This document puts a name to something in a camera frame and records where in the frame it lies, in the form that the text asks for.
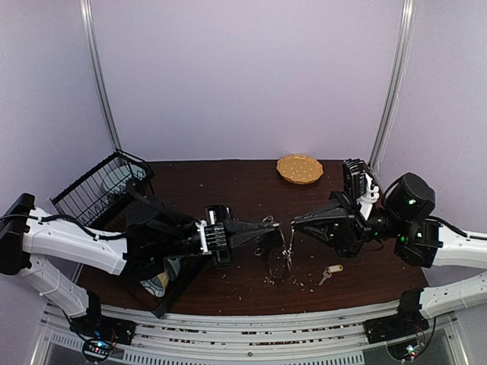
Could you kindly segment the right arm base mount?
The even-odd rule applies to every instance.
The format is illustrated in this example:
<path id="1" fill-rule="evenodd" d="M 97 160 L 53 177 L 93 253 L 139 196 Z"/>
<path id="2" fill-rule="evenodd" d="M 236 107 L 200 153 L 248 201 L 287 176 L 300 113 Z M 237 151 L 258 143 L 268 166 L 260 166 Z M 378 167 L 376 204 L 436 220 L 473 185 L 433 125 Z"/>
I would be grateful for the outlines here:
<path id="1" fill-rule="evenodd" d="M 429 329 L 429 322 L 420 314 L 395 314 L 392 316 L 369 319 L 364 322 L 364 333 L 368 344 L 387 343 L 387 352 L 401 363 L 413 362 L 430 345 L 433 332 L 427 338 L 425 331 Z"/>

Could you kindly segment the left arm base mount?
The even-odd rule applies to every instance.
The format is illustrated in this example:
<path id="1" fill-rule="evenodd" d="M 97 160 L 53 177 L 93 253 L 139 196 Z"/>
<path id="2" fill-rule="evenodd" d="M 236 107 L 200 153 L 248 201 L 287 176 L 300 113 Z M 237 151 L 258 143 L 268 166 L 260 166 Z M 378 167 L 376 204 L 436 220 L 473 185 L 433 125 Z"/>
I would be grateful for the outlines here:
<path id="1" fill-rule="evenodd" d="M 101 322 L 68 317 L 69 329 L 82 341 L 81 354 L 89 363 L 108 360 L 118 344 L 130 345 L 135 334 L 133 321 L 102 316 Z"/>

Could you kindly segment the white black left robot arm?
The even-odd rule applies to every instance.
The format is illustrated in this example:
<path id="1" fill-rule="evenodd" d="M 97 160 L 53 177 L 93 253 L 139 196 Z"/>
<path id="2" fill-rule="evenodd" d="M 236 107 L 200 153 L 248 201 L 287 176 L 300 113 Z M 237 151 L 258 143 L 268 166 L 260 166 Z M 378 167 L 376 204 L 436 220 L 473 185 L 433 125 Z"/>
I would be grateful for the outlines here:
<path id="1" fill-rule="evenodd" d="M 107 232 L 65 214 L 49 215 L 34 200 L 20 195 L 1 217 L 1 273 L 25 278 L 73 327 L 94 338 L 112 327 L 99 297 L 67 279 L 50 256 L 149 281 L 164 272 L 168 259 L 210 256 L 218 266 L 229 265 L 235 248 L 280 229 L 274 221 L 240 221 L 224 205 L 207 207 L 199 220 L 142 196 L 127 214 L 125 231 Z"/>

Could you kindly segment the key with black tag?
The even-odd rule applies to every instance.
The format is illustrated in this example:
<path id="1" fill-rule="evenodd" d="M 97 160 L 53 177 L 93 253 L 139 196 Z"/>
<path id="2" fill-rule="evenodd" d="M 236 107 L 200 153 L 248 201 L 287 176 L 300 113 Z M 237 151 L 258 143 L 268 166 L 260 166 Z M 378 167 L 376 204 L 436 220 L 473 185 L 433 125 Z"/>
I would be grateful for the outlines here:
<path id="1" fill-rule="evenodd" d="M 286 267 L 289 271 L 292 270 L 292 257 L 294 252 L 295 236 L 296 236 L 296 230 L 295 230 L 294 222 L 292 222 L 290 226 L 290 237 L 287 243 L 285 244 L 285 248 L 283 249 L 283 255 L 286 261 Z"/>

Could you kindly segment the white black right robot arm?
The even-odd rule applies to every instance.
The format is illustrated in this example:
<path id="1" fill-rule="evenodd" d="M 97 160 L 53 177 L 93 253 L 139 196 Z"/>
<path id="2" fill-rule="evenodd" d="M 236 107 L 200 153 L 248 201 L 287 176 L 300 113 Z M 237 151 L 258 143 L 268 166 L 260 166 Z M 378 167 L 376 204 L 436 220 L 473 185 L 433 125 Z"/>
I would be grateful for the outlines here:
<path id="1" fill-rule="evenodd" d="M 435 192 L 414 173 L 405 173 L 381 192 L 363 160 L 342 163 L 344 186 L 331 192 L 325 207 L 296 217 L 293 231 L 303 233 L 354 258 L 371 241 L 393 239 L 394 253 L 412 267 L 486 268 L 486 235 L 454 226 L 432 215 Z M 364 322 L 368 342 L 390 341 L 417 330 L 445 313 L 486 302 L 486 274 L 439 287 L 404 292 L 391 316 Z"/>

